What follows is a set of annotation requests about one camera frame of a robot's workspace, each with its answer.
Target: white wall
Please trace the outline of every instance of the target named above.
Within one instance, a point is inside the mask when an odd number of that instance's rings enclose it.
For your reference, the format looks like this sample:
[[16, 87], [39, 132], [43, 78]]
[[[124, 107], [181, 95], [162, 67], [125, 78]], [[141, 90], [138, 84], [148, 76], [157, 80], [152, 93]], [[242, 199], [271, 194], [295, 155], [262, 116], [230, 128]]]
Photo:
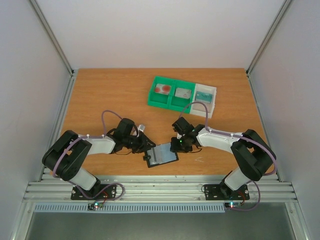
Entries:
[[252, 73], [284, 178], [320, 236], [320, 1], [295, 0]]
[[38, 0], [78, 68], [247, 68], [283, 0]]
[[42, 168], [68, 72], [27, 0], [0, 7], [0, 239]]

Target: gray floor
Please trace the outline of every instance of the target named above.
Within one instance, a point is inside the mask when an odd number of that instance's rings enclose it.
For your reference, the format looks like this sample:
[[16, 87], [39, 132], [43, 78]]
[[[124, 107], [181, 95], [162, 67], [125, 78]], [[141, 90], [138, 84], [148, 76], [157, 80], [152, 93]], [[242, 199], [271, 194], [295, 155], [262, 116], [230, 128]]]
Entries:
[[283, 203], [226, 213], [34, 213], [27, 240], [293, 240]]

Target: wall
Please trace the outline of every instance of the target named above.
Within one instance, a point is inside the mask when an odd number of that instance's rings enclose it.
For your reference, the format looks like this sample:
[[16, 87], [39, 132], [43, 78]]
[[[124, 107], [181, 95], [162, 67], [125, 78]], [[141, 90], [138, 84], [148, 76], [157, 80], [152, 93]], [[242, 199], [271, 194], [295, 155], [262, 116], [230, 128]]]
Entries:
[[252, 73], [266, 131], [286, 181], [319, 239], [320, 1], [295, 0]]
[[27, 0], [0, 7], [0, 239], [13, 229], [28, 181], [41, 158], [69, 79]]
[[247, 68], [283, 0], [38, 0], [74, 69]]

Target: wooden table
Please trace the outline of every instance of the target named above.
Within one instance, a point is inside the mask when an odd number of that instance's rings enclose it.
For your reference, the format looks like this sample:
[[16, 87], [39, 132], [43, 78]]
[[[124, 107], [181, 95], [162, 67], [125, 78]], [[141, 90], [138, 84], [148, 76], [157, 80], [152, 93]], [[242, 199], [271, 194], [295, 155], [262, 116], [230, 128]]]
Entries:
[[[172, 124], [179, 112], [147, 105], [155, 76], [217, 87], [215, 109], [209, 126], [229, 132], [253, 129], [264, 138], [255, 101], [244, 69], [231, 68], [131, 68], [80, 69], [62, 131], [101, 135], [101, 112], [112, 110], [136, 125], [144, 124], [145, 134], [157, 145], [168, 143], [176, 134]], [[194, 126], [204, 117], [185, 114]], [[105, 114], [107, 129], [119, 118]], [[89, 155], [83, 167], [94, 175], [225, 175], [237, 166], [234, 156], [214, 148], [199, 153], [179, 153], [179, 161], [148, 168], [143, 153]]]

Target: black mounting base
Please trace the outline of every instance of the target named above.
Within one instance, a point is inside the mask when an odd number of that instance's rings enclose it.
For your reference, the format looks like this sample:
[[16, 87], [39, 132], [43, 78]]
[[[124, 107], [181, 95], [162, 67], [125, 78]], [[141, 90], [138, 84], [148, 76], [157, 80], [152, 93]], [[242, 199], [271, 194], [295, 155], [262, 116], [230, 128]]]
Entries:
[[243, 197], [238, 193], [241, 192], [245, 200], [249, 200], [249, 191], [246, 184], [242, 185], [237, 191], [234, 192], [229, 198], [226, 198], [220, 191], [220, 184], [205, 184], [202, 186], [201, 190], [204, 192], [205, 200], [207, 201], [217, 201], [217, 200], [243, 200]]
[[[101, 184], [99, 192], [107, 185], [108, 184]], [[113, 199], [116, 197], [117, 185], [111, 185], [111, 186], [107, 187], [106, 189], [104, 189], [103, 191], [107, 194], [108, 199]], [[83, 194], [79, 191], [79, 189], [77, 187], [72, 188], [71, 200], [88, 201], [88, 200], [98, 200], [98, 199], [104, 199], [104, 198], [105, 198], [105, 194], [102, 192], [98, 196], [96, 196], [92, 199], [88, 199], [85, 196], [83, 196]]]

